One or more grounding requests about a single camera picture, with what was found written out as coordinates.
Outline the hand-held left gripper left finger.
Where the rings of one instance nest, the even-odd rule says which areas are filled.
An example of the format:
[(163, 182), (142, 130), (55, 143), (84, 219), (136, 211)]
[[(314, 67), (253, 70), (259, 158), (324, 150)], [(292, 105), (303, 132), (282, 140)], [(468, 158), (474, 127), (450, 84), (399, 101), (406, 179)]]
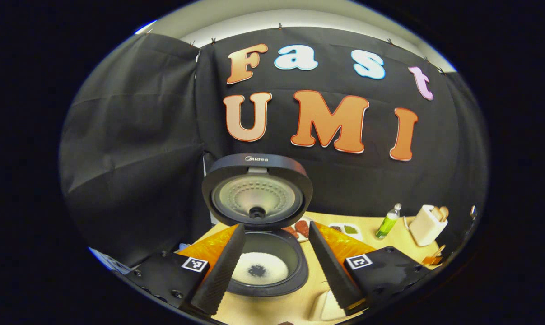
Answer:
[(146, 293), (194, 316), (216, 315), (245, 244), (245, 226), (227, 227), (178, 253), (159, 253), (132, 272)]

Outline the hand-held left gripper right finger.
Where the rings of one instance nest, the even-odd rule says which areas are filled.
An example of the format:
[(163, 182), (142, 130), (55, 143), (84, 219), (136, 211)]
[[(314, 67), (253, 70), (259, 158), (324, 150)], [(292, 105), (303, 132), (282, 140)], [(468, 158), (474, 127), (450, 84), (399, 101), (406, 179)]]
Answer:
[(431, 273), (396, 247), (375, 249), (318, 222), (309, 223), (309, 242), (347, 316), (392, 304)]

